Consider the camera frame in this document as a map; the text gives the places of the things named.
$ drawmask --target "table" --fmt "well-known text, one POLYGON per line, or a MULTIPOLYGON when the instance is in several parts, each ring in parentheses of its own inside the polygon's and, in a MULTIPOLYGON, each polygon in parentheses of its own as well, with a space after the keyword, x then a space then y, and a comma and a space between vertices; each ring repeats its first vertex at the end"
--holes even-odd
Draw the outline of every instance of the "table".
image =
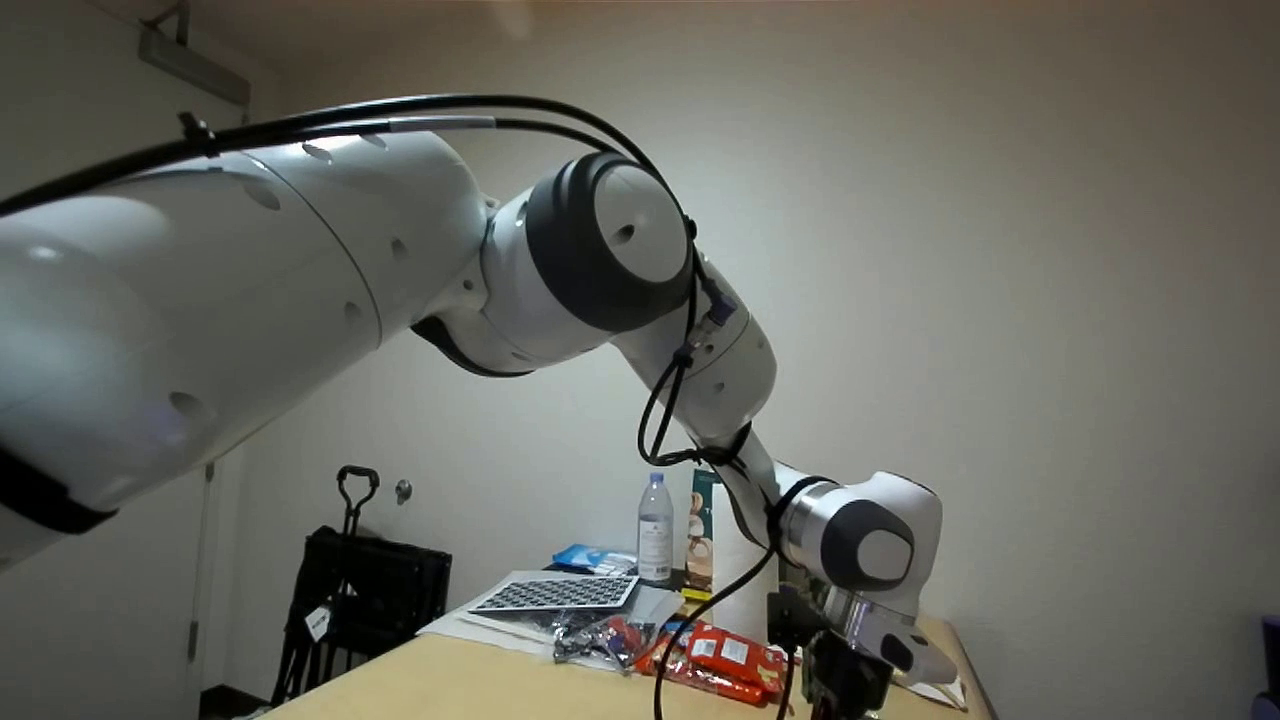
MULTIPOLYGON (((960 638, 944 621, 920 621, 920 631, 942 645, 965 674, 967 711, 930 705, 890 689, 880 720, 991 720, 960 638)), ((622 677, 600 668, 553 663, 540 656, 457 639, 421 638, 395 653, 313 689, 307 695, 269 711, 273 720, 650 720, 651 677, 622 677)), ((665 689, 667 720, 766 720, 775 707, 747 707, 698 689, 665 689)))

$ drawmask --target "wall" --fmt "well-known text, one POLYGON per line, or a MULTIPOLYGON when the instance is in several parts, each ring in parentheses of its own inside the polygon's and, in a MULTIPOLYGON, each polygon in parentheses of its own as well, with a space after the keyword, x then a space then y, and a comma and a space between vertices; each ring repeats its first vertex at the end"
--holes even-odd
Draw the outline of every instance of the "wall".
MULTIPOLYGON (((661 162, 781 354, 790 463, 947 506, 930 608, 1005 717, 1244 717, 1280 603, 1275 6, 462 13, 289 104, 510 90, 661 162)), ((496 195, 561 151, 483 142, 496 195)), ((249 453, 238 656, 266 683, 343 459, 451 601, 565 542, 628 543, 641 384, 613 358, 483 384, 401 337, 249 453)))
MULTIPOLYGON (((0 98, 0 195, 173 142, 177 111, 240 121, 144 68, 136 23, 83 0, 6 6, 0 98)), ((218 677, 189 663, 189 624, 230 608, 223 568, 201 568, 201 543, 230 543, 230 516, 203 492, 197 476, 173 479, 0 576, 0 717, 197 717, 197 693, 218 677)))

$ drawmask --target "robotic arm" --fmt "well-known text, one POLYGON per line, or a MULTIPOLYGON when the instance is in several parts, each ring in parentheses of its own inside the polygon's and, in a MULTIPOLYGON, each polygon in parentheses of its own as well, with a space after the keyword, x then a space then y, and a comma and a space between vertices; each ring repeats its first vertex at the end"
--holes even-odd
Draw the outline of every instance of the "robotic arm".
POLYGON ((766 453, 771 348, 643 157, 593 151, 487 210, 409 121, 266 138, 212 147, 203 133, 207 151, 161 147, 0 205, 0 565, 230 453, 401 329, 481 375, 613 346, 722 473, 740 529, 828 589, 839 674, 817 707, 877 707, 890 668, 955 677, 918 638, 942 499, 766 453))

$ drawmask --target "plastic bottle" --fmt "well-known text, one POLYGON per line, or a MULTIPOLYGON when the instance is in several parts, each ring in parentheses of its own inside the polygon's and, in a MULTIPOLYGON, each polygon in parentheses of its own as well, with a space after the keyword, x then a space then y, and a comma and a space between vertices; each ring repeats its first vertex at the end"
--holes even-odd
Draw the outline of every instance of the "plastic bottle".
POLYGON ((641 495, 638 565, 643 583, 671 583, 671 492, 665 473, 650 473, 641 495))

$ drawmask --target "water bottle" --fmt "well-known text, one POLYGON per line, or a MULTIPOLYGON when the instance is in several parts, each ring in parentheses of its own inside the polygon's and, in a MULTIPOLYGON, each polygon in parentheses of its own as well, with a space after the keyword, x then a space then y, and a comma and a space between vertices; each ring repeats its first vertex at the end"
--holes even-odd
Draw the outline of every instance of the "water bottle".
POLYGON ((671 582, 671 492, 665 473, 650 473, 638 526, 638 565, 643 583, 671 582))

